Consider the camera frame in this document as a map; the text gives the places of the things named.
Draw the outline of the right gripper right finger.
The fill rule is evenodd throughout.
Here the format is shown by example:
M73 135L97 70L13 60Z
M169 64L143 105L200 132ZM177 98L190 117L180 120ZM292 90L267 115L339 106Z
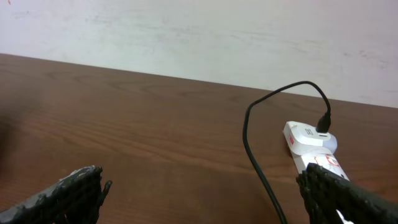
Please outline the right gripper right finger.
M324 167L309 163L296 178L310 223L397 224L397 205Z

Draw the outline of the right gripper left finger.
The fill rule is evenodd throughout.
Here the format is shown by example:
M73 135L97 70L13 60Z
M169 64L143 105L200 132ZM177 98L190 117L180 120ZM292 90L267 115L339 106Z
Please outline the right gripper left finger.
M112 181L101 185L103 169L82 167L56 184L1 212L2 224L95 224Z

